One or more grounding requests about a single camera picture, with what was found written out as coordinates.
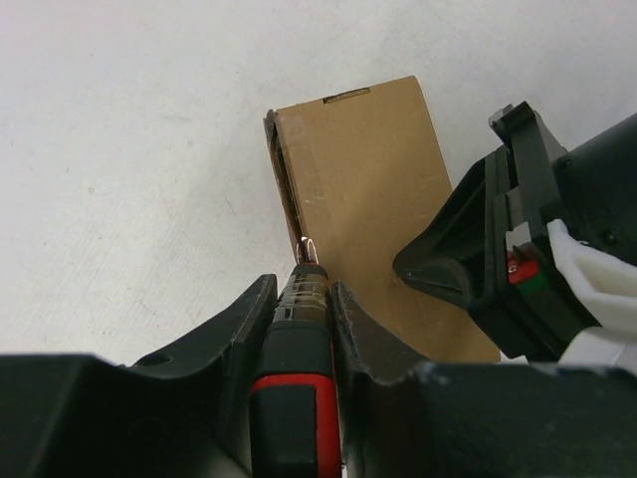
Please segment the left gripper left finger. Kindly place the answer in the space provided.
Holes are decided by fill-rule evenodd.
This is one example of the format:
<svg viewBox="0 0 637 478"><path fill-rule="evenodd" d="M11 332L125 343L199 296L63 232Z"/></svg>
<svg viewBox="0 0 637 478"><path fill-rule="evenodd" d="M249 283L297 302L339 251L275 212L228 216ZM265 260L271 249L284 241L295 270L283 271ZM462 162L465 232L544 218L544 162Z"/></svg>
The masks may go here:
<svg viewBox="0 0 637 478"><path fill-rule="evenodd" d="M249 465L246 412L277 300L272 274L132 365L1 358L5 477L214 477Z"/></svg>

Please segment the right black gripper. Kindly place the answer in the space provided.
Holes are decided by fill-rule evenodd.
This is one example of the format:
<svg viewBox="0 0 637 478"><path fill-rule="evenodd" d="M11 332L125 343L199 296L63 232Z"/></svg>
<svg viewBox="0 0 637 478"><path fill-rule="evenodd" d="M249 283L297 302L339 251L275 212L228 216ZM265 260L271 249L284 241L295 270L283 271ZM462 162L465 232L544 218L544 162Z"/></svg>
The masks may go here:
<svg viewBox="0 0 637 478"><path fill-rule="evenodd" d="M549 243L548 223L566 215L553 171L565 150L526 102L489 123L501 146L471 166L393 269L409 287L469 309L507 357L559 359L597 323Z"/></svg>

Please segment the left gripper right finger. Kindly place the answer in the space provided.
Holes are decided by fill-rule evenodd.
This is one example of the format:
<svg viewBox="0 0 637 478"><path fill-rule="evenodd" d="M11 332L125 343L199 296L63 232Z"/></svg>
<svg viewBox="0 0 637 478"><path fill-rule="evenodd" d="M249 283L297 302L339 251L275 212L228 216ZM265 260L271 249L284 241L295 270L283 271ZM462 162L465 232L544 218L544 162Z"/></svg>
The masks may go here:
<svg viewBox="0 0 637 478"><path fill-rule="evenodd" d="M429 360L332 288L350 477L632 477L636 377L608 366Z"/></svg>

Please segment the red black utility knife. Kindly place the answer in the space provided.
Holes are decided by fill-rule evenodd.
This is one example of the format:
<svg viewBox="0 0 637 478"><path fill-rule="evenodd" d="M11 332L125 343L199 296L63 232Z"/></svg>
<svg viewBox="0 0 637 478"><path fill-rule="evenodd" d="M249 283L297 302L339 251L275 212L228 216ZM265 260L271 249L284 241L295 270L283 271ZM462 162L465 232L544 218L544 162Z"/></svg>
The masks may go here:
<svg viewBox="0 0 637 478"><path fill-rule="evenodd" d="M251 389L256 477L338 477L341 451L329 279L312 239L272 314Z"/></svg>

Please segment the brown cardboard express box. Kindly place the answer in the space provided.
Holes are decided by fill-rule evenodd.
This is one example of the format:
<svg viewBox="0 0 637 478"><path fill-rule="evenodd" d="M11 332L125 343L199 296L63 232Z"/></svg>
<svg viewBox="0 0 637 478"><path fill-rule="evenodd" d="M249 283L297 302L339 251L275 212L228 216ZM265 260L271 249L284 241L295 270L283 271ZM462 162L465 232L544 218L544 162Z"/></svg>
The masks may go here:
<svg viewBox="0 0 637 478"><path fill-rule="evenodd" d="M298 254L313 240L332 288L343 283L383 328L440 363L487 364L497 351L460 308L402 283L392 262L451 194L424 96L414 77L291 107L264 118L271 164Z"/></svg>

